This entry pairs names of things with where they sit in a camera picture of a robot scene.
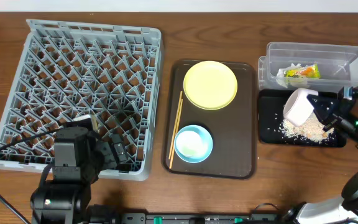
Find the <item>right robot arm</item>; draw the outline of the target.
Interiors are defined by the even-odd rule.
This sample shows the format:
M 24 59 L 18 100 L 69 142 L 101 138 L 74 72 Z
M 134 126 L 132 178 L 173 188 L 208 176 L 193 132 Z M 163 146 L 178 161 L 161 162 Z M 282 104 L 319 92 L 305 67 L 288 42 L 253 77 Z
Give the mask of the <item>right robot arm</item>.
M 295 90 L 287 100 L 283 115 L 295 126 L 314 114 L 323 131 L 335 129 L 353 140 L 358 148 L 358 118 L 351 110 L 358 100 L 358 89 L 344 87 L 337 98 L 320 96 L 305 88 Z M 318 203 L 303 202 L 281 217 L 285 223 L 358 223 L 358 172 L 344 186 L 340 196 Z

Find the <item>white cup with rice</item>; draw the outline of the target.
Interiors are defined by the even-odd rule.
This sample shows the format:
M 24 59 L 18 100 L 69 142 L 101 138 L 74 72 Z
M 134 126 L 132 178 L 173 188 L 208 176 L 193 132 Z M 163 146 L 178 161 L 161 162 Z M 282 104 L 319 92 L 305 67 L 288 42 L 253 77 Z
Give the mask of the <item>white cup with rice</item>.
M 314 110 L 307 99 L 308 95 L 318 96 L 318 92 L 306 88 L 299 88 L 290 95 L 285 103 L 283 116 L 296 127 L 301 126 Z

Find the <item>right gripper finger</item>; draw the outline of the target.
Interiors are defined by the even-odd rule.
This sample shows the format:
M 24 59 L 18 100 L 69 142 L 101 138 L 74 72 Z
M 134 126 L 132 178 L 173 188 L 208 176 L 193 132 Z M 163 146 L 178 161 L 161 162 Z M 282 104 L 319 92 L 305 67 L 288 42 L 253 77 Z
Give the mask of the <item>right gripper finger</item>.
M 324 127 L 323 127 L 323 131 L 324 132 L 328 132 L 329 130 L 331 130 L 332 128 L 335 128 L 337 125 L 337 121 L 331 121 L 331 122 L 327 122 Z
M 308 95 L 306 98 L 312 105 L 319 122 L 328 123 L 337 108 L 337 99 L 318 95 Z

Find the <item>green snack wrapper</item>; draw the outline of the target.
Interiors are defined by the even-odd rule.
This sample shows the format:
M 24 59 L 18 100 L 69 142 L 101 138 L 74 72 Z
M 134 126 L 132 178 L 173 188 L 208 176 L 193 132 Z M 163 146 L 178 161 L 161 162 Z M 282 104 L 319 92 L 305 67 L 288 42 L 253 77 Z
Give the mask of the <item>green snack wrapper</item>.
M 284 72 L 287 78 L 316 78 L 320 79 L 321 75 L 317 64 L 307 65 L 305 67 L 293 68 Z

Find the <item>light blue bowl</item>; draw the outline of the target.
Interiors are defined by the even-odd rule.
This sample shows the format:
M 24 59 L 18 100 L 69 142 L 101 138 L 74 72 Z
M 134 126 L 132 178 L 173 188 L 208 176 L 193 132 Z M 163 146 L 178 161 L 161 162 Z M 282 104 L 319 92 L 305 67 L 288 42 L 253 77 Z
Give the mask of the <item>light blue bowl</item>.
M 198 157 L 186 157 L 183 154 L 181 154 L 177 147 L 176 147 L 176 140 L 177 140 L 177 136 L 183 132 L 183 131 L 194 131 L 196 133 L 198 133 L 203 141 L 203 145 L 204 145 L 204 153 L 201 156 Z M 175 137 L 175 152 L 178 155 L 178 157 L 187 162 L 187 163 L 199 163 L 204 161 L 205 159 L 207 159 L 209 157 L 209 155 L 212 153 L 213 150 L 213 138 L 212 135 L 209 133 L 209 131 L 207 129 L 205 129 L 202 126 L 198 126 L 198 125 L 188 125 L 185 126 L 184 128 L 181 128 L 181 130 L 179 130 L 179 132 L 177 133 L 176 137 Z

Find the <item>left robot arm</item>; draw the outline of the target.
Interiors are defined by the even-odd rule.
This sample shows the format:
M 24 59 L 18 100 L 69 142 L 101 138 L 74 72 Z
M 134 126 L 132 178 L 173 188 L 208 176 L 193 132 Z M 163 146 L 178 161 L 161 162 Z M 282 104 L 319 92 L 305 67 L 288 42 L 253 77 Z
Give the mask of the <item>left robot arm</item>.
M 90 205 L 91 184 L 103 170 L 128 161 L 122 137 L 110 141 L 88 128 L 57 132 L 55 162 L 42 172 L 30 198 L 32 223 L 119 223 L 120 216 L 105 205 Z

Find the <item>white small bowl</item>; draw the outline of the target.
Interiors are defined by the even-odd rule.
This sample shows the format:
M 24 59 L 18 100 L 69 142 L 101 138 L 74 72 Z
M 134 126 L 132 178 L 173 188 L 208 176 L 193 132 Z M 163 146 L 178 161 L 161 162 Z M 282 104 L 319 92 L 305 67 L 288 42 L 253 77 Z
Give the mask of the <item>white small bowl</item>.
M 198 157 L 204 153 L 201 136 L 194 131 L 183 131 L 177 136 L 176 147 L 186 157 Z

